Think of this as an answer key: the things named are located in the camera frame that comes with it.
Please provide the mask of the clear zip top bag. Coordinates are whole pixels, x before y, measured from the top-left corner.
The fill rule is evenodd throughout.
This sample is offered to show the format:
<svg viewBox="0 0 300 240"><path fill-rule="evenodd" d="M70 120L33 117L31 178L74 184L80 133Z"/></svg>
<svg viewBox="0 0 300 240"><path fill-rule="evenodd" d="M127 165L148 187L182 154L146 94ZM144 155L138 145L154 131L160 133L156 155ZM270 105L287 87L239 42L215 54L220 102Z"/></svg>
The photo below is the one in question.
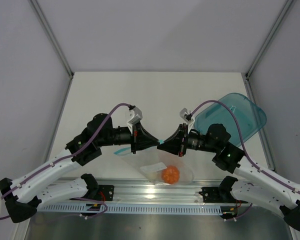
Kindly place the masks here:
<svg viewBox="0 0 300 240"><path fill-rule="evenodd" d="M194 180L193 171L183 163L176 155L158 150L155 146L141 150L133 154L129 147L123 147L113 153L115 156L121 158L128 165L134 168L137 172L149 180L148 174L153 172L161 172L167 166L176 166L180 172L179 182L175 184L168 184L161 181L153 182L154 184L163 185L187 185Z"/></svg>

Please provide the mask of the orange toy pumpkin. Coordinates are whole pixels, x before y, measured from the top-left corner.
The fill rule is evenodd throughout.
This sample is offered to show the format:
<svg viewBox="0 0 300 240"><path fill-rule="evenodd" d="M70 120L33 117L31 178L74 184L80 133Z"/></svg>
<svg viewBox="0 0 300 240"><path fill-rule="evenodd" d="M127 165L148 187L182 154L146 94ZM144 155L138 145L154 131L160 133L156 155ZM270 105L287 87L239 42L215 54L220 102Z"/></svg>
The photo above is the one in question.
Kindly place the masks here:
<svg viewBox="0 0 300 240"><path fill-rule="evenodd" d="M166 184L176 184L180 180L180 171L176 166L169 165L166 169L161 171L161 178Z"/></svg>

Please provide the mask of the cream toy egg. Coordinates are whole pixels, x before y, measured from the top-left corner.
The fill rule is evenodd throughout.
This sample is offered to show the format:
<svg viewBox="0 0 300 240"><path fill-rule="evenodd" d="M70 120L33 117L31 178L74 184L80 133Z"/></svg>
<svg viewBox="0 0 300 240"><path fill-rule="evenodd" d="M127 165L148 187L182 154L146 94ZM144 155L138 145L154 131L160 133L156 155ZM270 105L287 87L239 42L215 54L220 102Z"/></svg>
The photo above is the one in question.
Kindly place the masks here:
<svg viewBox="0 0 300 240"><path fill-rule="evenodd" d="M152 182L160 182L161 174L160 174L160 172L151 172L148 174L148 179Z"/></svg>

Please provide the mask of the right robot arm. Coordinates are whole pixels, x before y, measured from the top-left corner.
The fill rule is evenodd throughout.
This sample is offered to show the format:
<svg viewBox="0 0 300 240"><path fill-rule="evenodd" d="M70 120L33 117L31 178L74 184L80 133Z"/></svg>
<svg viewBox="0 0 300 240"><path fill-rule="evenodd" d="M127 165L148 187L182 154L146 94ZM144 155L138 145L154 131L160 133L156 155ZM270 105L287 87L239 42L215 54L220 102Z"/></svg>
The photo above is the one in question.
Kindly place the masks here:
<svg viewBox="0 0 300 240"><path fill-rule="evenodd" d="M231 175L223 179L218 196L224 202L241 200L267 209L300 232L300 184L251 160L248 153L229 142L222 124L212 124L205 135L180 124L158 150L183 157L188 150L214 153L212 161Z"/></svg>

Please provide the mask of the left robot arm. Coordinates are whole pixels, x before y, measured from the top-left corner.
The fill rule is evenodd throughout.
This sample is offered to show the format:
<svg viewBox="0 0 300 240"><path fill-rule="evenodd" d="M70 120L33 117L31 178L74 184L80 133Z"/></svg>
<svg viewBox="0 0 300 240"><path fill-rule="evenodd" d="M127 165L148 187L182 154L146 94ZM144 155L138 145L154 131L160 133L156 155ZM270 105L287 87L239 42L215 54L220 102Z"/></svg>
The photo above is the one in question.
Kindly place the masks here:
<svg viewBox="0 0 300 240"><path fill-rule="evenodd" d="M124 127L113 127L112 118L106 113L95 115L57 156L20 178L0 180L9 218L13 223L21 223L48 205L65 200L98 200L100 187L90 173L66 183L52 183L100 157L102 147L120 145L129 145L136 154L159 145L159 140L144 129L139 115Z"/></svg>

